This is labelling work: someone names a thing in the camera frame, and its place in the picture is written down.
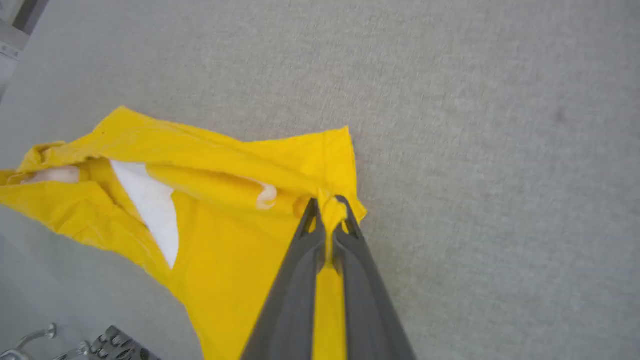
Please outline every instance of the metal clamp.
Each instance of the metal clamp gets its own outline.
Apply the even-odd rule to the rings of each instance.
[[[416,360],[349,202],[333,230],[331,261],[344,283],[349,360]],[[308,232],[313,218],[316,230]],[[311,199],[244,348],[242,360],[312,357],[316,274],[324,265],[324,225]]]

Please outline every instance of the yellow cloth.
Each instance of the yellow cloth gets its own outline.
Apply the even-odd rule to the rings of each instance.
[[[180,247],[173,268],[110,160],[144,163],[150,176],[175,189]],[[65,165],[79,168],[77,183],[23,183]],[[277,188],[272,208],[256,207],[256,181]],[[207,360],[239,358],[309,198],[318,198],[330,234],[346,217],[337,194],[359,220],[365,216],[346,127],[239,142],[123,107],[92,133],[37,145],[16,171],[0,172],[2,204],[79,243],[119,253],[166,286],[186,307]],[[343,301],[342,280],[326,265],[317,279],[314,359],[346,358]]]

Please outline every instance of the gray carpet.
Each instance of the gray carpet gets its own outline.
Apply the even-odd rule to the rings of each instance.
[[[0,165],[119,105],[242,140],[349,125],[421,359],[640,359],[638,19],[635,0],[52,0],[0,106]],[[0,219],[72,294],[69,327],[200,356],[142,271]]]

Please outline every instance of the white lining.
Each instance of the white lining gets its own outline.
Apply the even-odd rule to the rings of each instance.
[[[173,188],[151,178],[145,164],[111,160],[111,167],[149,228],[167,264],[173,268],[180,247],[178,221],[171,198]]]
[[[278,189],[275,186],[267,183],[263,183],[262,181],[258,181],[256,179],[252,179],[250,177],[239,176],[245,180],[253,181],[254,183],[260,184],[262,186],[262,192],[258,194],[258,197],[255,199],[255,207],[258,210],[269,210],[276,204],[276,197],[278,196]]]
[[[69,165],[66,167],[54,167],[38,171],[31,179],[24,180],[21,184],[35,184],[40,181],[57,181],[59,183],[77,184],[79,179],[80,169]]]

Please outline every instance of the white fabric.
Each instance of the white fabric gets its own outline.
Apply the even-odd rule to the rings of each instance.
[[[152,179],[144,164],[111,160],[111,166],[169,267],[173,268],[180,247],[178,222],[171,198],[173,188]]]
[[[22,184],[39,183],[40,181],[57,181],[60,183],[76,184],[80,178],[80,170],[75,166],[54,167],[36,172],[31,179]]]

